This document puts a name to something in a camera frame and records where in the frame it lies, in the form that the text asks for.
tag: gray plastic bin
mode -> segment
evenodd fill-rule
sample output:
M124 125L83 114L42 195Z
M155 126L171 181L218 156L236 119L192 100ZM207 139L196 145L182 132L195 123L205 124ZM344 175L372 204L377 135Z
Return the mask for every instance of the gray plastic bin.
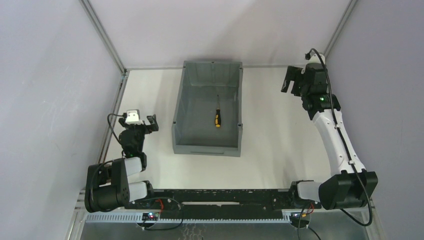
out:
M240 157L241 62L185 61L172 124L175 154ZM221 127L215 126L217 95Z

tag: white table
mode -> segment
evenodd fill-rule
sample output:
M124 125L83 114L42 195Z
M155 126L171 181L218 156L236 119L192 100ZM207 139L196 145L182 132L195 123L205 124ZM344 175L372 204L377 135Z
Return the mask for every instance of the white table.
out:
M174 154L171 125L181 74L181 69L129 73L119 113L156 114L159 125L145 136L147 169L130 182L149 180L155 189L272 189L330 177L324 144L300 97L280 92L285 67L244 69L241 157ZM123 130L116 123L116 134ZM121 151L113 138L106 160L120 158Z

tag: screwdriver handle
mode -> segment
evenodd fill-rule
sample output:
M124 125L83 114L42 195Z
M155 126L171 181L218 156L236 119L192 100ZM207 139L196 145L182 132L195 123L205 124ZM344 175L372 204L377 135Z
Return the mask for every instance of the screwdriver handle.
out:
M221 127L221 110L219 108L216 109L215 127L217 128Z

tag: screwdriver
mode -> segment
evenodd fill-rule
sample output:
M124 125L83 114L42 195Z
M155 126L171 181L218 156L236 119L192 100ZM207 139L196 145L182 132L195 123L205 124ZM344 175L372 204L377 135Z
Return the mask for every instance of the screwdriver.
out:
M215 127L219 128L221 127L221 110L220 110L220 96L218 96L218 108L216 109L216 115L215 115Z

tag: white wall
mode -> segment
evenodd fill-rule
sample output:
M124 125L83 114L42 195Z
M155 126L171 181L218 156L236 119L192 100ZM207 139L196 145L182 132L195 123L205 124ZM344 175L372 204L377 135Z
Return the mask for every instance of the white wall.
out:
M1 239L63 239L120 73L77 0L0 3Z
M184 60L303 64L324 51L349 0L91 0L127 68Z
M388 239L423 239L424 1L360 1L328 58Z

